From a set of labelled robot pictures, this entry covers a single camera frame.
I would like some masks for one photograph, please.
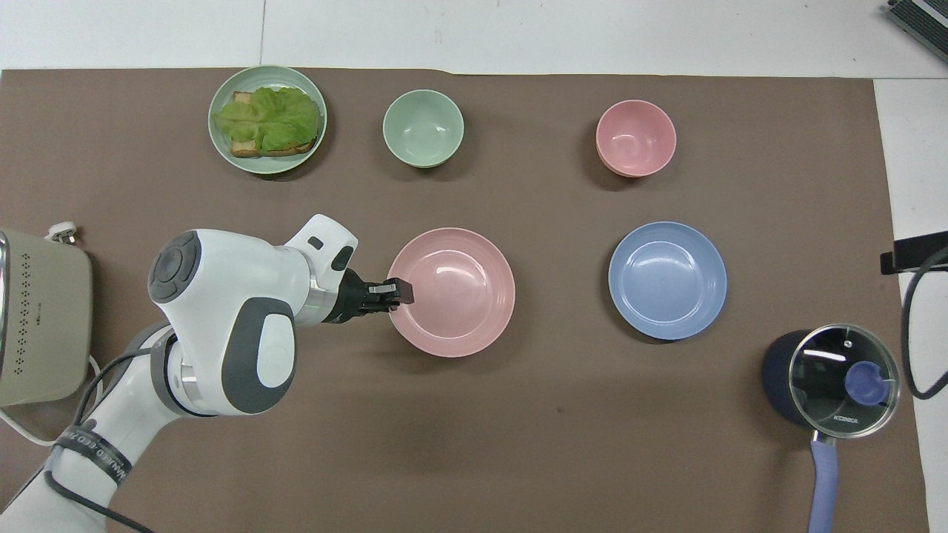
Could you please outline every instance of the green bowl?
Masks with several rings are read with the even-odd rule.
[[[417,89],[392,102],[382,120],[382,135],[395,157],[426,169],[454,155],[465,136],[465,120],[447,96]]]
[[[211,115],[219,112],[225,104],[233,100],[234,91],[253,92],[260,87],[270,87],[275,90],[280,90],[281,87],[297,87],[316,103],[319,112],[319,130],[316,133],[316,142],[309,152],[283,157],[236,157],[230,153],[230,137],[217,128]],[[210,133],[210,141],[214,144],[214,148],[231,165],[250,173],[269,175],[296,168],[316,152],[319,144],[322,143],[322,138],[326,135],[327,119],[326,101],[309,78],[292,68],[264,64],[241,70],[217,89],[208,109],[208,133]]]

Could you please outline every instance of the white tabletop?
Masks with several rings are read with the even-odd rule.
[[[948,64],[886,20],[884,7],[870,0],[3,0],[0,68],[288,64],[871,78],[896,238],[948,230]],[[904,290],[908,276],[900,282]],[[926,277],[913,307],[913,362],[926,387],[948,370],[939,343],[948,276]],[[931,530],[948,532],[948,393],[915,400],[915,409]]]

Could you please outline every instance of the white cable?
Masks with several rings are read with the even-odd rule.
[[[92,358],[91,354],[89,355],[89,364],[92,365],[92,370],[94,371],[93,376],[98,376],[100,372],[99,365],[96,363],[96,360]],[[93,403],[93,405],[99,404],[99,400],[101,398],[102,398],[102,381],[99,381],[99,384],[96,386],[96,401],[95,403]],[[44,446],[47,448],[56,444],[55,440],[43,440],[40,437],[34,435],[33,433],[27,431],[26,428],[24,428],[23,426],[18,424],[15,420],[10,418],[9,415],[7,415],[2,409],[0,409],[0,419],[3,419],[4,422],[7,422],[7,425],[13,428],[15,432],[20,433],[23,436],[23,438],[25,438],[29,442],[32,442],[33,444],[38,444],[40,446]]]

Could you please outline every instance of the brown mat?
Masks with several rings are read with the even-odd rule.
[[[805,529],[810,435],[771,409],[760,362],[782,333],[830,322],[898,346],[871,82],[306,69],[328,137],[265,181],[208,140],[210,98],[234,71],[3,73],[0,225],[83,227],[99,360],[161,318],[145,279],[179,232],[280,244],[316,212],[359,238],[351,266],[373,280],[422,231],[475,230],[506,254],[517,307],[494,345],[456,360],[417,352],[386,317],[302,331],[281,404],[172,424],[115,509],[158,531]],[[430,171],[381,137],[388,104],[418,87],[465,114],[458,154]],[[639,180],[593,144],[626,98],[659,104],[679,135],[668,167]],[[636,334],[606,289],[616,244],[655,220],[704,232],[730,283],[717,322],[668,344]],[[2,426],[0,447],[6,501],[45,454]],[[839,452],[837,531],[927,530],[908,393],[889,426]]]

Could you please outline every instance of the pink plate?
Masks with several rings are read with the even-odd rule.
[[[606,110],[595,129],[595,148],[609,170],[626,177],[662,170],[675,153],[675,125],[654,103],[620,101]]]
[[[411,284],[415,302],[390,316],[417,348],[443,358],[480,352],[514,312],[514,274],[503,254],[470,230],[440,228],[418,235],[389,270]]]

